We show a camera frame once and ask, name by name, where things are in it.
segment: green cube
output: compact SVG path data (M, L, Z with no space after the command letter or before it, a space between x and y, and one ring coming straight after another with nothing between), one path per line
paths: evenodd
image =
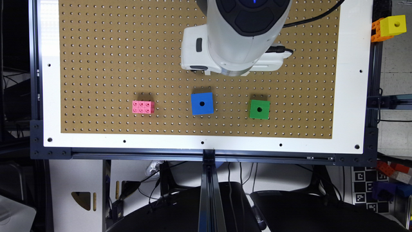
M270 101L250 100L249 117L251 119L269 119Z

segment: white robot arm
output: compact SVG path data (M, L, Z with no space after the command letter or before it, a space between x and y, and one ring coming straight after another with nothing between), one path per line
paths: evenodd
M286 21L291 0L204 0L198 4L203 13L207 4L207 24L184 30L183 69L238 76L277 70L292 54L282 46L283 50L267 52Z

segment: orange block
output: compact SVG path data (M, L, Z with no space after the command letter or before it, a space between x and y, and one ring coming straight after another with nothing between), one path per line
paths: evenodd
M388 177L392 176L392 174L395 172L393 168L380 160L377 161L376 169Z
M400 171L406 174L409 172L409 167L394 162L391 163L391 168L393 168L395 171Z
M376 30L376 34L371 36L371 41L374 42L382 42L385 41L387 39L391 39L393 38L393 35L391 36L385 36L382 37L380 35L380 21L384 19L384 18L380 18L378 20L376 20L375 22L372 23L372 30Z

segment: blue block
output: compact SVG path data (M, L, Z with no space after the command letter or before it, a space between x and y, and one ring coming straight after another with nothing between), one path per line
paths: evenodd
M213 113L213 93L195 93L192 98L192 114L202 115Z

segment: pink lego brick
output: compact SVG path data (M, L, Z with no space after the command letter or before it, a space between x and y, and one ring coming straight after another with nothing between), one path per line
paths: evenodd
M152 101L133 101L133 113L154 113L155 103Z

